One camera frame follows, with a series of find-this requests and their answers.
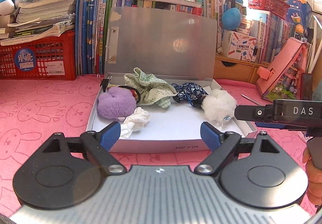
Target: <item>open file box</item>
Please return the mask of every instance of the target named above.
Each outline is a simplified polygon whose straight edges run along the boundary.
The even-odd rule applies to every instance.
[[[106,43],[105,76],[114,85],[124,85],[124,75],[135,67],[153,73],[169,84],[194,82],[203,88],[221,88],[213,79],[216,21],[200,16],[160,9],[114,7],[111,10]],[[100,89],[87,130],[100,131],[112,121],[97,113]],[[173,153],[207,150],[200,137],[201,123],[207,121],[202,109],[188,102],[162,109],[143,106],[150,123],[129,139],[118,140],[111,152]],[[253,137],[251,122],[232,119],[222,131]]]

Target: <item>round blue sticker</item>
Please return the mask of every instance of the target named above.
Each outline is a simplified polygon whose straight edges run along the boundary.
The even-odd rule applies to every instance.
[[[14,63],[21,71],[32,71],[36,67],[35,54],[31,49],[20,49],[14,56]]]

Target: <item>red plastic basket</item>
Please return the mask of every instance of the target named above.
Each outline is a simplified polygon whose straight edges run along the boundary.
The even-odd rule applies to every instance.
[[[248,7],[257,10],[270,11],[285,20],[289,5],[283,0],[248,0]]]
[[[0,46],[0,79],[75,80],[75,32]]]

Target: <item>triangular cutout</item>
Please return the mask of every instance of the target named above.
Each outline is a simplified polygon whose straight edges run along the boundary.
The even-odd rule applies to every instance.
[[[59,139],[53,139],[53,141],[45,148],[44,153],[60,152]]]
[[[269,140],[262,140],[260,151],[266,153],[279,153]]]

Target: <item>gray ribbed surface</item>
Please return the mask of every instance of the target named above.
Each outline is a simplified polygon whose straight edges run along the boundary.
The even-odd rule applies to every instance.
[[[123,176],[107,178],[97,194],[73,208],[24,206],[11,217],[17,224],[303,224],[308,218],[297,205],[261,212],[237,204],[211,177],[187,166],[133,166]]]

